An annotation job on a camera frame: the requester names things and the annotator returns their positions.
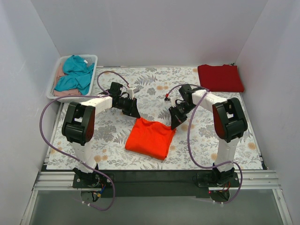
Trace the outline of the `orange t-shirt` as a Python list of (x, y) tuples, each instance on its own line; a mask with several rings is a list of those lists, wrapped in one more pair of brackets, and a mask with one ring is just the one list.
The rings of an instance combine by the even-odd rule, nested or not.
[(136, 120), (125, 149), (158, 160), (165, 160), (176, 130), (158, 121)]

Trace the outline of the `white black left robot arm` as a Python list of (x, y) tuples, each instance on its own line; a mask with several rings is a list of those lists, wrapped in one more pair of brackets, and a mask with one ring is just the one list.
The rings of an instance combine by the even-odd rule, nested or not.
[(112, 82), (108, 90), (104, 90), (96, 98), (68, 105), (67, 113), (62, 126), (62, 134), (70, 142), (79, 165), (73, 169), (78, 179), (88, 187), (99, 185), (100, 175), (94, 170), (97, 163), (92, 156), (91, 139), (94, 134), (95, 117), (111, 108), (122, 110), (124, 115), (140, 118), (137, 109), (137, 99), (134, 94), (139, 88), (128, 88), (122, 92), (123, 85)]

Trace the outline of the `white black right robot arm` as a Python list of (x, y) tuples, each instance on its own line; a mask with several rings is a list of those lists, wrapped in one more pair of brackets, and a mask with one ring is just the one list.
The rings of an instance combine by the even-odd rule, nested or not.
[(195, 114), (202, 107), (213, 114), (214, 129), (218, 136), (217, 158), (212, 166), (209, 183), (223, 186), (234, 177), (234, 156), (239, 140), (248, 129), (248, 123), (237, 98), (226, 99), (212, 94), (207, 88), (195, 84), (177, 86), (181, 99), (165, 96), (171, 103), (168, 109), (171, 115), (171, 129), (174, 130), (187, 120), (187, 114)]

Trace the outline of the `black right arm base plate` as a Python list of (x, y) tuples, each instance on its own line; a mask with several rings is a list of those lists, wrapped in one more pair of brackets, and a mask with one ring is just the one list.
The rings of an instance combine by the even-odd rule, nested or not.
[(227, 172), (219, 172), (217, 169), (199, 170), (193, 181), (200, 188), (237, 188), (240, 185), (238, 174), (233, 168)]

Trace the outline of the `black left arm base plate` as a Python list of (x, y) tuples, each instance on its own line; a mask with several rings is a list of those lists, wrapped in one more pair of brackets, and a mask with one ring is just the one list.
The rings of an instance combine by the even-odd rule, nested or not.
[(73, 179), (73, 188), (112, 188), (111, 182), (103, 175), (95, 173), (75, 174)]

